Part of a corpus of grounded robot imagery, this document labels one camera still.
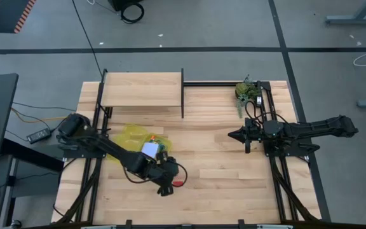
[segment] wooden shelf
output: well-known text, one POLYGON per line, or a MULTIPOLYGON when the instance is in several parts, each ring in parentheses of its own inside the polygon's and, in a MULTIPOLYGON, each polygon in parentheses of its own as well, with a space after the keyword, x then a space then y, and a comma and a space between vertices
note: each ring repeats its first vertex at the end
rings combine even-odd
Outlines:
POLYGON ((182 104, 182 73, 107 73, 103 107, 182 104))

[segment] caster wheel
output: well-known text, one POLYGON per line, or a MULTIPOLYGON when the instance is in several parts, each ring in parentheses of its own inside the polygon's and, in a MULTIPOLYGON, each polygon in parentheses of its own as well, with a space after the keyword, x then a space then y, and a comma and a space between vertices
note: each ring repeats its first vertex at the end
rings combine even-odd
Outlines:
POLYGON ((12 220, 11 228, 12 229, 21 229, 22 223, 19 220, 12 220))

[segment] concrete floor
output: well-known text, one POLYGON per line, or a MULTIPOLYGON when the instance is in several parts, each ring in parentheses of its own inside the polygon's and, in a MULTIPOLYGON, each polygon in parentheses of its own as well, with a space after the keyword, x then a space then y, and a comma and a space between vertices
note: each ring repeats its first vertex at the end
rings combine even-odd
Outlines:
MULTIPOLYGON (((104 0, 96 1, 109 6, 104 0)), ((288 47, 357 47, 358 42, 366 47, 366 25, 324 24, 325 15, 352 14, 364 0, 274 2, 288 47)), ((124 24, 116 14, 85 0, 76 0, 76 5, 95 48, 279 47, 265 0, 229 4, 223 0, 147 0, 142 2, 144 19, 134 25, 124 24)), ((0 49, 50 48, 89 48, 70 0, 38 0, 20 34, 0 34, 0 49)), ((352 65, 361 54, 290 53, 307 120, 342 114, 360 129, 352 139, 313 140, 322 147, 316 157, 334 222, 366 224, 366 109, 355 106, 357 99, 366 99, 366 67, 352 65)), ((280 52, 100 53, 97 58, 101 68, 109 71, 179 71, 184 67, 187 80, 240 80, 247 74, 255 80, 288 80, 280 52)), ((16 102, 71 109, 76 108, 82 82, 99 79, 92 54, 0 55, 3 73, 20 76, 16 102)), ((38 118, 68 114, 15 108, 38 118)), ((8 130, 22 137, 41 128, 42 124, 24 124, 13 115, 8 124, 8 130)), ((6 137, 27 145, 10 134, 6 137)), ((38 145, 44 144, 55 144, 55 140, 38 145)), ((43 150, 59 155, 54 148, 43 150)), ((19 177, 43 173, 31 165, 20 168, 19 177)), ((29 188, 40 195, 19 198, 14 217, 25 226, 49 223, 56 189, 46 187, 56 185, 54 176, 24 181, 18 197, 29 188), (35 211, 44 207, 44 212, 35 211)))

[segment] wooden tabletop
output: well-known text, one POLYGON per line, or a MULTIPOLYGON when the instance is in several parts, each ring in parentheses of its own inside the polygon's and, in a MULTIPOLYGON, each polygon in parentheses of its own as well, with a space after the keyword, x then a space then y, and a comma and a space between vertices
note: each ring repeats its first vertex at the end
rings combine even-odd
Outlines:
MULTIPOLYGON (((271 87, 277 113, 296 121, 287 82, 271 81, 271 87)), ((97 82, 84 82, 78 113, 93 118, 97 90, 97 82)), ((271 168, 263 145, 253 142, 251 153, 245 154, 244 145, 227 136, 244 125, 244 119, 237 114, 234 88, 185 87, 184 96, 184 119, 177 107, 114 108, 109 133, 112 138, 126 123, 134 123, 167 137, 173 143, 170 155, 188 171, 187 183, 175 188, 173 195, 161 197, 156 194, 155 184, 129 182, 120 164, 106 159, 101 168, 94 225, 123 225, 127 219, 136 225, 237 224, 238 219, 245 223, 279 223, 271 168)), ((287 161, 295 194, 319 218, 307 163, 293 157, 287 161)), ((56 200, 61 212, 71 206, 79 193, 84 162, 77 159, 62 175, 56 200)), ((181 172, 177 179, 183 178, 181 172)), ((282 193, 290 218, 287 198, 282 193)), ((52 221, 59 218, 54 212, 52 221)))
POLYGON ((180 106, 182 73, 107 73, 101 105, 180 106))

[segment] green plant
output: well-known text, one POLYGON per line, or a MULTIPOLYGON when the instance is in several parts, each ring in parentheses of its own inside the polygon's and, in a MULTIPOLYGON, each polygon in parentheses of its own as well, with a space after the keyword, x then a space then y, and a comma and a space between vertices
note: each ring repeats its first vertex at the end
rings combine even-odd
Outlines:
POLYGON ((242 83, 236 84, 235 94, 238 98, 236 101, 238 116, 242 118, 242 107, 249 99, 256 101, 259 94, 258 88, 252 83, 252 79, 250 79, 249 74, 245 77, 242 83))
POLYGON ((246 95, 248 91, 249 86, 246 83, 237 83, 235 86, 235 91, 240 95, 246 95))
POLYGON ((245 103, 249 100, 249 97, 245 94, 241 94, 238 96, 236 100, 236 110, 238 112, 238 116, 242 118, 242 107, 245 105, 245 103))

